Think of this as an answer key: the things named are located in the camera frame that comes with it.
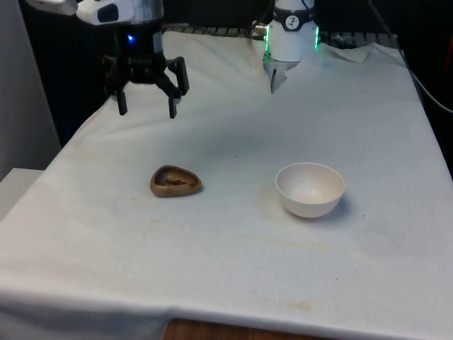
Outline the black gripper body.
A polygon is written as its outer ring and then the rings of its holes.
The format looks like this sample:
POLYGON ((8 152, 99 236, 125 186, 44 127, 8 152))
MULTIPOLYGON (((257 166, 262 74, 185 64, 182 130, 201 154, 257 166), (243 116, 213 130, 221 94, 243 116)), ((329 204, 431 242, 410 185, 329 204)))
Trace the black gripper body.
POLYGON ((115 27, 115 56, 164 63, 161 20, 115 27))

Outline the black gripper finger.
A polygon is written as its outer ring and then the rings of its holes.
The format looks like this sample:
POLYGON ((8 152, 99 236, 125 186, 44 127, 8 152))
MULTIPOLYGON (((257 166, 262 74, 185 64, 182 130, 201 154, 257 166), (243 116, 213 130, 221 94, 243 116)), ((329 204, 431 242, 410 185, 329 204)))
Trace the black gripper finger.
POLYGON ((102 66, 105 93, 116 100, 119 114, 125 115, 128 109, 124 87, 128 82, 134 82, 139 78, 139 64, 135 59, 125 55, 104 55, 102 66))
POLYGON ((177 105, 190 88, 184 58, 166 59, 163 55, 154 55, 146 63, 145 74, 150 84, 155 84, 167 95, 170 119, 174 119, 177 105), (166 69, 176 76, 176 85, 165 74, 166 69))

